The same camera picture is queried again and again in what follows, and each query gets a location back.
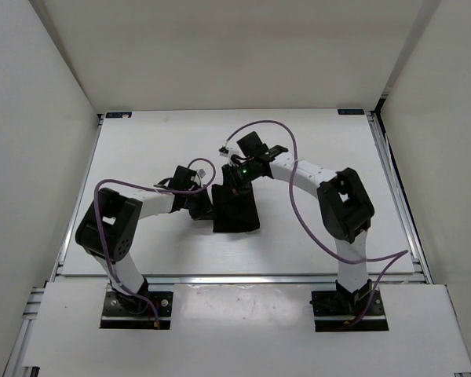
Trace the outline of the black skirt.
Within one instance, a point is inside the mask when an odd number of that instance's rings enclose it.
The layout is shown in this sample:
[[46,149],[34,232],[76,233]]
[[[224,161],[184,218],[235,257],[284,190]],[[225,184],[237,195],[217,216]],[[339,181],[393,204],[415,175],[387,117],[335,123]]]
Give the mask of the black skirt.
[[242,233],[260,228],[255,197],[226,196],[221,185],[213,185],[211,193],[216,213],[213,232]]

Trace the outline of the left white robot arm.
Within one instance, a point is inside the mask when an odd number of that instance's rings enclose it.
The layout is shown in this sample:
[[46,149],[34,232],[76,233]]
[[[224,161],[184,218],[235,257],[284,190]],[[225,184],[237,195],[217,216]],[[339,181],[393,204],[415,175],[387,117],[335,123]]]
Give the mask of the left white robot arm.
[[158,187],[129,195],[100,188],[75,233],[75,242],[106,272],[117,299],[132,314],[148,308],[148,283],[130,255],[138,222],[161,214],[187,210],[193,220],[214,219],[207,191]]

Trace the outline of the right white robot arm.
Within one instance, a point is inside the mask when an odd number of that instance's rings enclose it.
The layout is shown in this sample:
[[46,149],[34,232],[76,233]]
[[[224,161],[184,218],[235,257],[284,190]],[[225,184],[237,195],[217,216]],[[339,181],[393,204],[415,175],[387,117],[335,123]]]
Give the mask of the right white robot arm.
[[334,238],[335,249],[331,250],[317,238],[313,240],[338,262],[339,309],[348,314],[358,312],[372,289],[367,272],[366,238],[374,216],[374,206],[358,173],[351,168],[338,172],[326,170],[299,159],[280,145],[272,148],[261,145],[245,157],[225,146],[219,152],[228,161],[222,167],[224,182],[234,193],[247,190],[250,183],[262,177],[286,182],[295,216],[310,237],[314,235],[298,213],[294,189],[318,201],[323,227]]

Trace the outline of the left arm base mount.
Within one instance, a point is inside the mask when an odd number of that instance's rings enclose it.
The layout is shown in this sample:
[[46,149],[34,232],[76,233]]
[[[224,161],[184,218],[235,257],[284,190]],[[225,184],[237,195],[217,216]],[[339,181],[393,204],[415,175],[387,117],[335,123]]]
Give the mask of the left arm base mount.
[[172,291],[149,291],[149,300],[154,304],[155,312],[143,300],[130,297],[108,288],[100,316],[101,329],[119,330],[169,330],[173,309]]

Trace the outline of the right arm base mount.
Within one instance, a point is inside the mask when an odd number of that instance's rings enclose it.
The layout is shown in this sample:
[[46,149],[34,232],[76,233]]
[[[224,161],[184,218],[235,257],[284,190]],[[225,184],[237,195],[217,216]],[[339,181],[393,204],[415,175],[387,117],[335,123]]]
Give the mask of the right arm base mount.
[[389,325],[381,292],[368,291],[352,304],[347,296],[333,291],[312,291],[310,305],[315,332],[388,331]]

